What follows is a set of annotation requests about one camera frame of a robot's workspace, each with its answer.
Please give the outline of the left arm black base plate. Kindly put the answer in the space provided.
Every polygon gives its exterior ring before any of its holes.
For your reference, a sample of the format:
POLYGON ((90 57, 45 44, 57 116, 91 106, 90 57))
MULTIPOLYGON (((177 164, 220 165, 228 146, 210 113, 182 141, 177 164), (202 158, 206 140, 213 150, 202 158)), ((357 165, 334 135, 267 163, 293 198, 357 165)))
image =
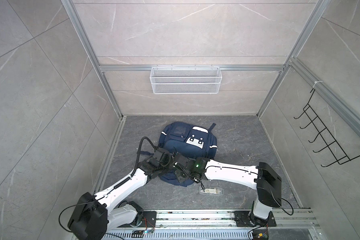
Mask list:
POLYGON ((155 228, 157 220, 157 212, 156 211, 144 211, 139 212, 134 219, 134 221, 130 224, 131 227, 141 227, 141 228, 155 228))

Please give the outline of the navy blue student backpack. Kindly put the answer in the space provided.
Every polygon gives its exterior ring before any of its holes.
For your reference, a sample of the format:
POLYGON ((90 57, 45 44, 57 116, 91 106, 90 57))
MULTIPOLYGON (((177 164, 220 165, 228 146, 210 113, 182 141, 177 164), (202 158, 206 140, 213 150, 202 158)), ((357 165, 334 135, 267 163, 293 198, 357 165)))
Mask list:
MULTIPOLYGON (((198 157, 214 159, 218 148, 217 137, 213 134, 215 126, 216 124, 213 123, 207 129, 184 122, 174 122, 162 130, 156 146, 148 137, 142 137, 131 176, 134 176, 139 169, 139 163, 151 157, 158 148, 169 151, 173 157, 176 154, 181 154, 190 159, 198 157)), ((190 180, 185 183, 179 183, 175 176, 175 169, 160 176, 160 179, 171 185, 182 187, 187 187, 194 183, 190 180)))

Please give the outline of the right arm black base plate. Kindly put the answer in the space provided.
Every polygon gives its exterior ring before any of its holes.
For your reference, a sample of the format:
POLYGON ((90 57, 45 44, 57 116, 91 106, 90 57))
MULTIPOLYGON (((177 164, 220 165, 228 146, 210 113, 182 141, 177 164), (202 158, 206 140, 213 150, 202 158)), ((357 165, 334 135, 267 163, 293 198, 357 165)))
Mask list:
POLYGON ((277 223, 272 212, 264 220, 255 215, 251 211, 234 211, 234 220, 237 227, 276 227, 277 223))

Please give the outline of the aluminium front rail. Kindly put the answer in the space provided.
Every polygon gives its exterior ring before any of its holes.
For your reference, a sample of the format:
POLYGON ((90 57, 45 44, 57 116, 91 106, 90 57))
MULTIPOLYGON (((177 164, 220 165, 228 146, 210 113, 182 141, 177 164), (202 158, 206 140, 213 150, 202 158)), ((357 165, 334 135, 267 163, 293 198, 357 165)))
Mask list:
MULTIPOLYGON (((234 220, 234 211, 229 209, 201 209, 201 210, 145 210, 156 211, 157 220, 155 229, 218 229, 218 228, 253 228, 237 227, 234 220)), ((289 216, 283 210, 272 210, 277 223, 275 229, 319 229, 320 225, 310 210, 297 209, 294 214, 289 216)))

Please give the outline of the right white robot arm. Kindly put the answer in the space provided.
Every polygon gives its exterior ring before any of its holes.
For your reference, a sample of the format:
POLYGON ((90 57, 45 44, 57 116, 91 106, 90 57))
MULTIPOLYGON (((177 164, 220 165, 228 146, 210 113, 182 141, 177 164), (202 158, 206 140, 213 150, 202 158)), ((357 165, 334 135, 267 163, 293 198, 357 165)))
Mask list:
POLYGON ((282 206, 282 178, 270 165, 260 162, 258 166, 237 166, 208 158, 190 159, 181 154, 173 157, 172 166, 180 171, 178 180, 200 183, 204 180, 220 180, 240 184, 257 191, 252 217, 266 220, 273 208, 282 206))

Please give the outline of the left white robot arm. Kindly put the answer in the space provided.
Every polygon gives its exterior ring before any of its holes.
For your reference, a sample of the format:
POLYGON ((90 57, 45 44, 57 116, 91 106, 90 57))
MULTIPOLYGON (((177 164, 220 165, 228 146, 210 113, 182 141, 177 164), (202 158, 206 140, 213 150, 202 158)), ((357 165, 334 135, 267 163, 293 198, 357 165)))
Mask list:
POLYGON ((123 179, 96 194, 83 194, 67 224, 67 231, 79 240, 100 240, 108 230, 123 225, 137 227, 143 219, 143 208, 135 202, 119 206, 132 192, 150 180, 169 172, 173 166, 173 155, 158 148, 123 179))

